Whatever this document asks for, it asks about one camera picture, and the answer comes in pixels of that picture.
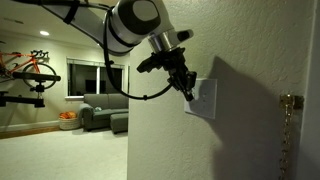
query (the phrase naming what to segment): robotic arm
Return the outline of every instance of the robotic arm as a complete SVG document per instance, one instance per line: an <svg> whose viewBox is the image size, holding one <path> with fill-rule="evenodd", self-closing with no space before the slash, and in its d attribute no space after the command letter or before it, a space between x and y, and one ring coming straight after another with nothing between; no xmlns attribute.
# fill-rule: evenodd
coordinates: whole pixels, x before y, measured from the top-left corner
<svg viewBox="0 0 320 180"><path fill-rule="evenodd" d="M168 82L181 91L187 101L197 73L185 65L184 48L178 45L193 36L192 30L175 31L162 0L120 0L113 8L79 0L14 0L38 4L82 31L115 56L125 55L148 37L151 56L137 68L140 73L161 67L168 71ZM88 9L107 11L101 19Z"/></svg>

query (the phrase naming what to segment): sofa cushion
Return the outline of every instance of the sofa cushion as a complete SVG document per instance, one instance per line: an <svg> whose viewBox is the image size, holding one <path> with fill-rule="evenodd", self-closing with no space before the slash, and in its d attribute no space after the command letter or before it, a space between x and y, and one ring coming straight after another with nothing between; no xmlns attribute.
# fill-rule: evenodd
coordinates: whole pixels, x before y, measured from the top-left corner
<svg viewBox="0 0 320 180"><path fill-rule="evenodd" d="M129 99L122 94L109 94L110 109L127 109L129 107Z"/></svg>
<svg viewBox="0 0 320 180"><path fill-rule="evenodd" d="M90 104L93 108L110 109L108 94L84 94L84 103Z"/></svg>
<svg viewBox="0 0 320 180"><path fill-rule="evenodd" d="M111 114L113 114L111 109L103 109L102 111L95 112L93 115L93 121L109 120Z"/></svg>
<svg viewBox="0 0 320 180"><path fill-rule="evenodd" d="M119 113L128 113L128 109L104 109L98 112L95 112L93 115L94 121L100 120L109 120L112 114L119 114Z"/></svg>

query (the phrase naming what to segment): black cable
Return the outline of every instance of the black cable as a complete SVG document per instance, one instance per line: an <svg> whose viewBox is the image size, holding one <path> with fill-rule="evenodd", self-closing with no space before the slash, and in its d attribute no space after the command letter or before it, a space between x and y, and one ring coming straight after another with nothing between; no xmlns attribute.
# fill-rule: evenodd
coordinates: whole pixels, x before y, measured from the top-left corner
<svg viewBox="0 0 320 180"><path fill-rule="evenodd" d="M112 84L112 86L122 95L128 97L128 98L131 98L131 99L135 99L135 100L148 100L148 99L153 99L153 98L156 98L156 97L159 97L161 95L163 95L164 93L166 93L171 87L172 87L172 84L170 83L166 88L164 88L162 91L154 94L154 95L151 95L151 96L147 96L147 95L144 95L143 97L137 97L137 96L132 96L130 94L127 94L125 92L123 92L119 87L117 87L115 81L114 81L114 77L113 77L113 74L112 74L112 69L111 69L111 62L110 62L110 59L109 59L109 53L108 53L108 42L107 42L107 28L108 28L108 22L106 21L109 21L109 14L112 13L111 10L109 10L107 12L107 15L105 17L105 22L104 22L104 32L103 32L103 54L104 54L104 61L105 61L105 65L106 65L106 69L107 69L107 74L108 74L108 77L109 77L109 80Z"/></svg>

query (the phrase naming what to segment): gray sofa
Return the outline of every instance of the gray sofa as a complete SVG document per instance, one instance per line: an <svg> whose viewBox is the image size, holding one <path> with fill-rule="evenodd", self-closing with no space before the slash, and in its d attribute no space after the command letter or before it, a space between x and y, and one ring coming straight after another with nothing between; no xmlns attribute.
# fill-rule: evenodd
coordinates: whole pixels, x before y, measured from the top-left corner
<svg viewBox="0 0 320 180"><path fill-rule="evenodd" d="M84 94L84 103L80 104L78 118L84 129L110 127L112 114L128 113L128 98L121 94Z"/></svg>

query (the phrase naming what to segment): window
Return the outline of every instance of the window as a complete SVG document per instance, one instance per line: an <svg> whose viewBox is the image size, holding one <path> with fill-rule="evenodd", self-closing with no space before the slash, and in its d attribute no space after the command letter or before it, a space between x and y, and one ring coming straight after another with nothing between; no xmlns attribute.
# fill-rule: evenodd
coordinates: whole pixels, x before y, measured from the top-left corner
<svg viewBox="0 0 320 180"><path fill-rule="evenodd" d="M117 93L111 85L106 67L101 62L67 59L68 63L68 96L83 94ZM123 89L123 65L112 65L116 85Z"/></svg>

